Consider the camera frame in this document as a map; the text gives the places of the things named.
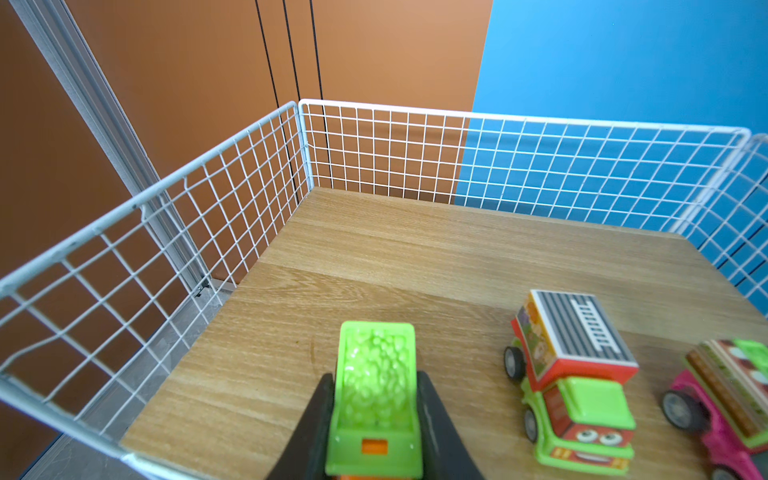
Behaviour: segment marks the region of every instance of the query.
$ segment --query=pink plastic chassis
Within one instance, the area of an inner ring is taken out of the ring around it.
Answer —
[[[702,434],[701,442],[707,447],[713,465],[728,467],[743,480],[764,480],[752,462],[749,450],[690,371],[678,375],[671,388],[691,395],[709,410],[711,429]]]

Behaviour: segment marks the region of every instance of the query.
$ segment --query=white wire mesh fence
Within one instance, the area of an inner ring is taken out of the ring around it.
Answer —
[[[315,185],[679,232],[766,313],[767,138],[291,102],[0,280],[0,399],[128,462],[117,440]]]

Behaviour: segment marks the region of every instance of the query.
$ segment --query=toy wheel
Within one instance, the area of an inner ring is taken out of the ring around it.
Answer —
[[[516,346],[508,346],[504,349],[504,368],[509,378],[519,382],[525,378],[525,356],[522,350]]]
[[[536,415],[533,413],[531,407],[525,410],[523,415],[523,426],[525,427],[525,436],[531,443],[536,443],[538,440],[538,423],[536,422]]]
[[[741,477],[736,475],[733,470],[722,465],[715,467],[710,478],[711,480],[741,480]]]
[[[664,393],[661,411],[669,423],[685,432],[700,433],[707,429],[703,407],[686,393],[677,390]]]

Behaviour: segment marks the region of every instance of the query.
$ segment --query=wooden board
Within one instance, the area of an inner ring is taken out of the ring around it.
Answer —
[[[602,302],[640,364],[628,478],[704,479],[704,448],[657,404],[702,339],[768,341],[768,324],[682,237],[316,188],[165,381],[123,445],[222,479],[263,478],[348,319],[410,322],[488,479],[585,478],[539,465],[505,375],[530,289]]]

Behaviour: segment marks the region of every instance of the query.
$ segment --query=cartoon mouth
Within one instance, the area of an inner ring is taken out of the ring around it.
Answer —
[[[585,460],[586,462],[595,462],[595,463],[610,463],[611,458],[604,457],[602,455],[590,455],[588,453],[579,453],[576,452],[576,456],[580,458],[581,460]]]

